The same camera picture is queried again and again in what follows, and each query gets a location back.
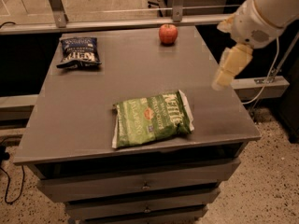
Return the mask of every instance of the crumpled green package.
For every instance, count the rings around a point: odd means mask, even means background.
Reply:
[[[112,147],[132,147],[194,130],[186,95],[174,91],[114,104],[117,110]]]

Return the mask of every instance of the gray tabletop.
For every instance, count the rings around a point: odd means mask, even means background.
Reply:
[[[16,164],[169,151],[257,140],[260,134],[235,92],[213,91],[216,61],[193,26],[179,27],[173,46],[160,44],[158,29],[64,37],[95,36],[100,70],[65,71],[58,46],[34,111],[17,150]],[[112,105],[130,98],[182,90],[194,116],[187,137],[142,147],[113,149],[116,115]]]

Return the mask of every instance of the black cable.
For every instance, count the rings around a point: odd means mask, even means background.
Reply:
[[[6,25],[6,24],[13,24],[13,25],[15,25],[16,22],[14,22],[14,21],[6,21],[6,22],[3,22],[3,23],[0,25],[0,29],[1,29],[4,25]]]
[[[8,196],[8,191],[9,191],[9,186],[10,186],[10,176],[8,175],[8,173],[2,168],[0,167],[0,170],[2,170],[3,173],[5,173],[7,175],[7,178],[8,178],[8,182],[7,182],[7,190],[6,190],[6,195],[5,195],[5,198],[4,198],[4,201],[6,202],[6,204],[14,204],[20,197],[21,197],[21,193],[22,193],[22,189],[24,187],[24,181],[25,181],[25,171],[24,171],[24,167],[22,166],[21,167],[21,170],[22,170],[22,179],[21,179],[21,190],[20,190],[20,193],[19,193],[19,196],[13,200],[13,201],[8,201],[7,200],[7,196]]]
[[[4,138],[1,141],[0,146],[2,146],[4,144],[4,142],[6,142],[10,138],[21,138],[21,136],[19,136],[19,135],[13,135],[13,136],[6,137],[6,138]],[[24,170],[24,167],[23,166],[21,167],[21,170],[22,170],[21,190],[20,190],[19,196],[15,200],[13,200],[13,201],[8,201],[7,200],[9,186],[10,186],[10,176],[9,176],[9,174],[2,167],[0,167],[0,170],[2,170],[2,172],[7,175],[7,179],[8,179],[7,189],[6,189],[6,195],[5,195],[4,201],[6,202],[6,204],[12,205],[12,204],[14,204],[21,197],[21,193],[22,193],[22,189],[23,189],[24,181],[25,181],[25,170]]]

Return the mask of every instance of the white cable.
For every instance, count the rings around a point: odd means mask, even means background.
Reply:
[[[264,82],[263,82],[263,86],[262,86],[260,92],[259,92],[259,93],[258,93],[252,100],[242,103],[243,105],[248,105],[248,104],[254,102],[255,100],[257,100],[257,99],[260,97],[260,95],[261,95],[262,92],[263,92],[263,89],[267,86],[268,79],[269,79],[269,77],[270,77],[270,74],[271,74],[271,71],[272,71],[272,69],[273,69],[273,67],[274,67],[274,64],[276,63],[276,61],[277,61],[277,59],[278,59],[278,55],[279,55],[279,40],[278,40],[278,38],[277,38],[277,54],[276,54],[276,56],[275,56],[275,58],[274,58],[274,61],[273,61],[272,64],[271,64],[271,67],[270,67],[270,69],[269,69],[268,75],[267,75],[266,79],[265,79]]]

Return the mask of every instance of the drawer knob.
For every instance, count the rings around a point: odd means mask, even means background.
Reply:
[[[146,207],[146,209],[144,209],[144,211],[143,211],[144,213],[150,213],[151,212],[151,210],[148,208],[148,207]]]
[[[150,190],[150,185],[148,185],[147,183],[144,183],[142,189],[143,190]]]

